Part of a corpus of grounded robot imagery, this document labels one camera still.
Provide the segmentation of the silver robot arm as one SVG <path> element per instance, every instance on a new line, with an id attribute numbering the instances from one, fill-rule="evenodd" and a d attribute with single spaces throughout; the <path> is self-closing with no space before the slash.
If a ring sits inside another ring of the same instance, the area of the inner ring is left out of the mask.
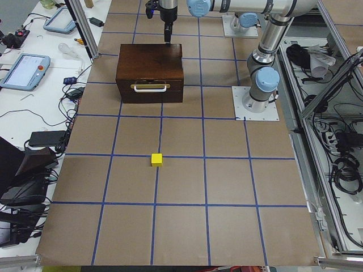
<path id="1" fill-rule="evenodd" d="M 230 23 L 232 36 L 257 38 L 258 16 L 254 12 L 236 12 Z"/>
<path id="2" fill-rule="evenodd" d="M 272 67 L 275 54 L 293 18 L 309 12 L 317 1 L 187 1 L 189 13 L 197 18 L 209 12 L 255 12 L 268 14 L 269 19 L 258 47 L 247 60 L 252 86 L 242 103 L 250 112 L 262 113 L 269 104 L 272 92 L 280 82 Z"/>

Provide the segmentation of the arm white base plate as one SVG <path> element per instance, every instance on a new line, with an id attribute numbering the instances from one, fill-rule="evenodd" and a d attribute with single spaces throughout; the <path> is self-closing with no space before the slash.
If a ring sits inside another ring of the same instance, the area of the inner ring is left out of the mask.
<path id="1" fill-rule="evenodd" d="M 225 37 L 256 39 L 259 36 L 256 26 L 242 27 L 235 15 L 223 15 L 222 24 Z"/>
<path id="2" fill-rule="evenodd" d="M 240 121 L 279 121 L 273 95 L 259 102 L 250 96 L 249 86 L 232 86 L 235 119 Z"/>

